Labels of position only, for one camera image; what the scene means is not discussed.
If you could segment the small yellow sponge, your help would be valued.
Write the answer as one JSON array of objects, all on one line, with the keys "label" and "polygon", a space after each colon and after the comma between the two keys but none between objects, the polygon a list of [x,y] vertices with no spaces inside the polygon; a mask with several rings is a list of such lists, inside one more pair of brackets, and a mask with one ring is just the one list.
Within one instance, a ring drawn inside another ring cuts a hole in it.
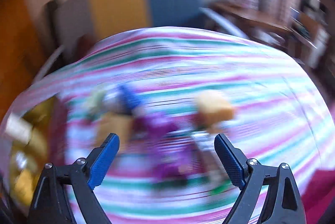
[{"label": "small yellow sponge", "polygon": [[99,122],[95,145],[101,145],[110,133],[115,133],[120,139],[119,152],[125,151],[133,133],[132,116],[108,112],[102,116]]}]

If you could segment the cracker snack packet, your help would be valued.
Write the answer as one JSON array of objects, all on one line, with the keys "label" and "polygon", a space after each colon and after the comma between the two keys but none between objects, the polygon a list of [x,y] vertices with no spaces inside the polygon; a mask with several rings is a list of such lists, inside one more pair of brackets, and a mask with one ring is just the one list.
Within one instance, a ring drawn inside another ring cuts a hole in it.
[{"label": "cracker snack packet", "polygon": [[231,184],[227,172],[214,148],[216,134],[200,129],[191,132],[190,137],[198,149],[202,164],[206,171],[206,176],[208,177],[210,184],[214,187],[211,192],[214,195],[220,193],[231,194],[233,185]]}]

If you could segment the purple snack pouch lower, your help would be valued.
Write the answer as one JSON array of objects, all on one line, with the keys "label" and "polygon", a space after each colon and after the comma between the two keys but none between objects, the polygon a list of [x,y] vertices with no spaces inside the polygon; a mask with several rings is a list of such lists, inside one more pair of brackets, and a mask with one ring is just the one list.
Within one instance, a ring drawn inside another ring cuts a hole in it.
[{"label": "purple snack pouch lower", "polygon": [[197,172],[196,153],[192,145],[185,146],[179,151],[163,151],[153,149],[153,171],[156,182],[168,179],[187,179]]}]

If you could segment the purple snack pouch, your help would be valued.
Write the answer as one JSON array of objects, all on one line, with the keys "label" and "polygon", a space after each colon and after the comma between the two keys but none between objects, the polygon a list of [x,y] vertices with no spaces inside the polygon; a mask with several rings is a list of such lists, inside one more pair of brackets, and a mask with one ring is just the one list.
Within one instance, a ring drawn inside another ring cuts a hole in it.
[{"label": "purple snack pouch", "polygon": [[168,179],[187,179],[197,172],[196,153],[192,145],[185,146],[179,151],[163,151],[153,149],[153,171],[156,182]]},{"label": "purple snack pouch", "polygon": [[135,133],[145,133],[150,139],[159,140],[178,130],[174,120],[163,112],[139,115],[133,123]]}]

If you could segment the large yellow sponge wedge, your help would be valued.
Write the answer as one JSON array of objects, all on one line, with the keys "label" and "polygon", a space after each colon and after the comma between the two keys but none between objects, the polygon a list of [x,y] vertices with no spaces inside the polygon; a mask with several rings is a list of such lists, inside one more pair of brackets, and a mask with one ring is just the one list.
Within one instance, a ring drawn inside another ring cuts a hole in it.
[{"label": "large yellow sponge wedge", "polygon": [[234,119],[236,109],[221,90],[204,90],[195,97],[199,125],[211,128],[220,122]]}]

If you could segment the small green white box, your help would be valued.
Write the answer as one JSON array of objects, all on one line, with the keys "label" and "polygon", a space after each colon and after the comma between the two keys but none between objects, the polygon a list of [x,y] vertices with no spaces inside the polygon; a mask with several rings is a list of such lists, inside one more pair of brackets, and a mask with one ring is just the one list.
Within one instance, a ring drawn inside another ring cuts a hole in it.
[{"label": "small green white box", "polygon": [[106,92],[102,88],[97,88],[93,90],[89,96],[85,99],[83,103],[83,108],[85,111],[85,117],[93,121],[95,120],[102,110],[102,101],[104,99]]}]

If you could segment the purple snack pouch upper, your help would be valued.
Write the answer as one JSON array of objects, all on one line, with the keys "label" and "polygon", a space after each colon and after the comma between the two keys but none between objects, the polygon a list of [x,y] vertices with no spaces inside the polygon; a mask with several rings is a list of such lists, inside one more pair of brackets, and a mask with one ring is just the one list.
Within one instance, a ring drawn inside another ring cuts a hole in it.
[{"label": "purple snack pouch upper", "polygon": [[135,133],[145,133],[150,139],[159,140],[178,130],[174,120],[163,112],[139,115],[133,123]]}]

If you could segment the blue toothpaste box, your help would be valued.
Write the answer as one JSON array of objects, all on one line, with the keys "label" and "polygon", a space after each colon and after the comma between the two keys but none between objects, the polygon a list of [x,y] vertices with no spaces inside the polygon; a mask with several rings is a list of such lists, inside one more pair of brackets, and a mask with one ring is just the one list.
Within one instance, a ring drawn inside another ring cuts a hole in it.
[{"label": "blue toothpaste box", "polygon": [[128,84],[118,86],[120,91],[121,101],[128,113],[133,116],[139,116],[143,111],[143,101],[135,90]]}]

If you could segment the striped bedspread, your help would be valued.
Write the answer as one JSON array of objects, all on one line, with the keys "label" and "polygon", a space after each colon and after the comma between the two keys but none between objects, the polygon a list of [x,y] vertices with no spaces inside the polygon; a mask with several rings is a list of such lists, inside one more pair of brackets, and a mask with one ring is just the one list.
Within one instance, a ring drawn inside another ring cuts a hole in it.
[{"label": "striped bedspread", "polygon": [[[98,42],[81,60],[22,92],[9,112],[23,114],[54,95],[68,107],[65,161],[88,155],[97,123],[87,123],[84,101],[103,84],[129,83],[151,111],[179,128],[158,143],[168,153],[190,144],[194,96],[221,90],[237,109],[221,125],[234,146],[263,165],[286,162],[304,192],[318,169],[334,169],[334,122],[313,81],[290,56],[268,46],[200,29],[138,29]],[[142,142],[117,156],[95,194],[113,223],[222,223],[238,196],[215,186],[199,161],[185,186],[155,182]]]}]

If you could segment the wooden chair with clutter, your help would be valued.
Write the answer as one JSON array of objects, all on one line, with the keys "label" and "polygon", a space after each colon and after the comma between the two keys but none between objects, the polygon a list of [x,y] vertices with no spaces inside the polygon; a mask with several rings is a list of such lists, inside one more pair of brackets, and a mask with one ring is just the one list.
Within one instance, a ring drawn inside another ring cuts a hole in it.
[{"label": "wooden chair with clutter", "polygon": [[290,7],[288,54],[298,63],[316,69],[325,54],[330,34],[310,16]]}]

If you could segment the wooden side table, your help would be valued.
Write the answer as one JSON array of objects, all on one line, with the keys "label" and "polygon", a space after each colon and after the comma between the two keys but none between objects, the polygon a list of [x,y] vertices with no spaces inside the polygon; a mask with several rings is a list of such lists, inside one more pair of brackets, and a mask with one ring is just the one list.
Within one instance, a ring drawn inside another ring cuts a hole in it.
[{"label": "wooden side table", "polygon": [[286,24],[262,11],[230,6],[224,2],[213,3],[210,8],[221,15],[229,15],[237,19],[241,29],[250,38],[256,39],[257,31],[275,33],[283,38],[290,35]]}]

